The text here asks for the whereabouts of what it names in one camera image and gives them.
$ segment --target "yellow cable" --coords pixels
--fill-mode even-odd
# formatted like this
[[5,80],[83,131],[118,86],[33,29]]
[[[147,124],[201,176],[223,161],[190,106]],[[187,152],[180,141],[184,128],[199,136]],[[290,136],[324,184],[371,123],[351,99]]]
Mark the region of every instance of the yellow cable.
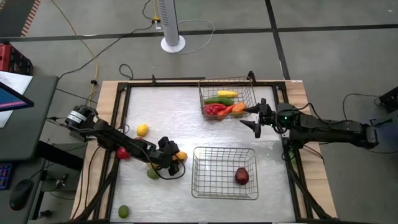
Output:
[[[96,61],[96,58],[94,56],[94,53],[91,51],[91,49],[87,46],[87,44],[78,36],[78,34],[76,33],[75,29],[73,28],[72,24],[70,23],[69,19],[66,17],[66,15],[63,13],[63,11],[58,7],[57,3],[54,2],[54,0],[51,0],[52,3],[54,4],[55,7],[57,7],[57,9],[61,12],[62,16],[65,18],[65,20],[68,22],[70,28],[72,28],[73,33],[75,34],[76,38],[78,40],[80,40],[80,42],[82,42],[85,47],[87,48],[87,50],[90,52],[91,56],[93,57],[93,61],[95,63],[95,76],[94,76],[94,80],[97,79],[98,77],[98,64]],[[94,91],[94,84],[91,84],[91,90],[90,90],[90,100],[88,102],[88,106],[91,106],[91,100],[93,98],[93,91]]]
[[154,20],[159,20],[160,18],[157,16],[157,12],[156,12],[156,2],[157,2],[157,0],[154,0],[154,11],[155,11]]

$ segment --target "wooden board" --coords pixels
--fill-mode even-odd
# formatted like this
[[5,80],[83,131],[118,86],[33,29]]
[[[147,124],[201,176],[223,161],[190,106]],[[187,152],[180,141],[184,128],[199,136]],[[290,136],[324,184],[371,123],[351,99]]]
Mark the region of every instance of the wooden board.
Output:
[[[163,80],[158,81],[159,83],[167,83],[167,82],[192,82],[197,83],[199,80]],[[101,93],[99,94],[99,100],[97,105],[97,112],[98,116],[101,119],[104,119],[107,122],[111,122],[112,113],[114,102],[116,99],[116,92],[119,82],[129,82],[129,83],[150,83],[151,81],[105,81],[101,87]],[[281,82],[280,80],[258,80],[257,82]],[[295,81],[289,80],[285,81],[286,88],[287,88],[287,95],[289,98],[289,103],[295,105],[296,107],[303,107],[308,103],[307,96],[305,94],[305,89],[302,81]],[[306,108],[303,110],[304,113],[310,113],[310,109]],[[122,109],[118,110],[118,118],[116,119],[116,126],[119,126],[121,120],[121,113]],[[310,142],[308,145],[313,148],[314,150],[320,152],[319,144],[316,142]],[[95,141],[91,141],[88,143],[86,156],[85,156],[85,163],[84,163],[84,171],[83,171],[83,181],[79,182],[76,196],[75,196],[75,203],[73,204],[72,214],[75,213],[76,209],[76,217],[84,210],[84,200],[87,197],[87,202],[89,203],[95,193],[98,190],[98,185],[100,182],[101,176],[101,168],[103,165],[104,153],[105,150],[99,149],[96,153],[95,157],[93,158],[93,162],[91,163],[90,169],[90,184],[87,190],[87,182],[88,182],[88,166],[90,163],[90,159],[97,148],[97,143]],[[307,188],[317,200],[317,202],[323,207],[323,209],[331,216],[336,217],[336,210],[335,205],[333,203],[333,199],[331,197],[331,192],[329,188],[328,179],[326,176],[325,166],[322,163],[322,160],[314,155],[311,152],[301,150],[300,151],[303,163],[303,169],[305,173],[305,179],[307,181]],[[113,160],[110,160],[109,168],[112,166]],[[81,194],[81,202],[80,206],[78,207],[79,198],[80,198],[80,188],[83,186],[83,191]],[[302,195],[300,191],[297,191],[297,195],[299,197],[299,205],[300,211],[303,218],[305,218],[305,206],[303,202]],[[105,218],[105,211],[106,211],[106,203],[108,201],[109,191],[107,190],[103,195],[103,199],[101,201],[101,209],[99,211],[99,218]]]

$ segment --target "white paper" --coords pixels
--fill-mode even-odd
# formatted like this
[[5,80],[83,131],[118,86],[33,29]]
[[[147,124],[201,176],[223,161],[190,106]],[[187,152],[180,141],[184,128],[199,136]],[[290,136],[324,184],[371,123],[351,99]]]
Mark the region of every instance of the white paper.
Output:
[[[22,95],[25,93],[25,90],[31,80],[31,76],[0,71],[0,82]],[[0,128],[3,128],[4,125],[6,125],[7,120],[10,118],[12,112],[13,111],[0,112]]]

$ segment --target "red apple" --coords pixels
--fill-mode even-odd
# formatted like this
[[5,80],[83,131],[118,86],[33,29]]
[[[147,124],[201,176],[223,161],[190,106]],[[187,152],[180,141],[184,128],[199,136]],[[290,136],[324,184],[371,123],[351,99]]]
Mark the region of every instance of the red apple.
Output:
[[245,168],[240,167],[235,173],[235,182],[241,185],[245,185],[249,182],[249,173]]
[[128,159],[131,155],[129,152],[126,151],[124,147],[120,146],[118,150],[116,150],[116,156],[118,157],[118,159]]

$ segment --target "computer monitor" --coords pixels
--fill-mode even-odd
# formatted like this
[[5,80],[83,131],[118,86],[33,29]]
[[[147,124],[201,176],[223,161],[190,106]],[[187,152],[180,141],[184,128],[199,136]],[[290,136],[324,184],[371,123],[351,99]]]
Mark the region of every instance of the computer monitor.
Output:
[[34,105],[30,99],[0,82],[0,111],[17,110]]

